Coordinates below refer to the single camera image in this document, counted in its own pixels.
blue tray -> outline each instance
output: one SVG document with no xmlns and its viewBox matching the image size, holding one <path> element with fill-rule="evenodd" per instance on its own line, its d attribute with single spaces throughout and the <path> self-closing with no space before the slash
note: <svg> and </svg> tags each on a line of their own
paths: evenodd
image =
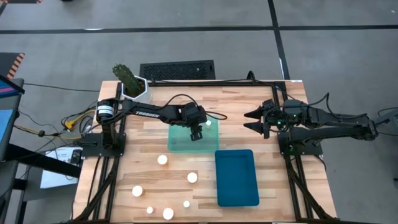
<svg viewBox="0 0 398 224">
<path fill-rule="evenodd" d="M 259 205 L 252 150 L 218 150 L 215 156 L 218 205 L 220 207 Z"/>
</svg>

cactus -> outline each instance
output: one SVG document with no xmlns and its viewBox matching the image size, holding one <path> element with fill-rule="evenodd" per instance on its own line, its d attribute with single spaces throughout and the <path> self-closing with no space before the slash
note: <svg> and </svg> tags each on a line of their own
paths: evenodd
<svg viewBox="0 0 398 224">
<path fill-rule="evenodd" d="M 112 71 L 126 87 L 127 95 L 136 97 L 145 90 L 144 85 L 135 78 L 127 66 L 118 64 L 112 68 Z"/>
</svg>

gray floor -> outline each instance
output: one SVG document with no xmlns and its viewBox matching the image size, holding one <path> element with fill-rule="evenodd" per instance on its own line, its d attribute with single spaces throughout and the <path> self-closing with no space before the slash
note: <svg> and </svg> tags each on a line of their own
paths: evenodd
<svg viewBox="0 0 398 224">
<path fill-rule="evenodd" d="M 394 0 L 277 0 L 281 26 L 398 24 Z M 267 1 L 260 0 L 75 0 L 62 3 L 10 4 L 0 29 L 78 29 L 167 26 L 269 26 Z M 309 101 L 331 94 L 340 113 L 368 112 L 397 106 L 398 30 L 283 31 L 291 79 L 303 80 Z M 0 51 L 26 54 L 17 77 L 26 82 L 99 89 L 114 80 L 111 67 L 125 63 L 139 73 L 140 63 L 179 60 L 215 61 L 218 79 L 242 78 L 253 70 L 258 79 L 281 79 L 273 31 L 173 32 L 135 34 L 0 35 Z M 65 115 L 80 111 L 96 93 L 26 86 L 21 110 L 38 122 L 60 127 Z M 18 124 L 38 128 L 25 117 Z M 31 149 L 45 142 L 14 131 L 12 142 Z M 338 216 L 344 220 L 396 223 L 397 139 L 354 139 L 323 143 L 327 174 Z M 10 206 L 7 223 L 15 219 Z M 28 203 L 25 223 L 68 220 L 73 194 Z"/>
</svg>

black grate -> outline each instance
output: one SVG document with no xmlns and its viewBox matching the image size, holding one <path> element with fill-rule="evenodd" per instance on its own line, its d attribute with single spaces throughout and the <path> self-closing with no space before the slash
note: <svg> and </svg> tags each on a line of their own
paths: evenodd
<svg viewBox="0 0 398 224">
<path fill-rule="evenodd" d="M 215 80 L 213 60 L 141 64 L 139 76 L 148 80 Z"/>
</svg>

teal tray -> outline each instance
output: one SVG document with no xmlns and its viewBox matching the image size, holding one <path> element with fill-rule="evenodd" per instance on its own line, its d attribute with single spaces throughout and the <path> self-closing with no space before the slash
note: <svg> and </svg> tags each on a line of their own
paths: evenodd
<svg viewBox="0 0 398 224">
<path fill-rule="evenodd" d="M 169 140 L 167 141 L 167 149 L 176 153 L 214 153 L 219 149 L 220 143 L 218 139 L 218 120 L 207 117 L 211 121 L 210 128 L 206 124 L 201 124 L 203 139 L 191 141 L 191 129 L 181 126 L 169 127 Z"/>
</svg>

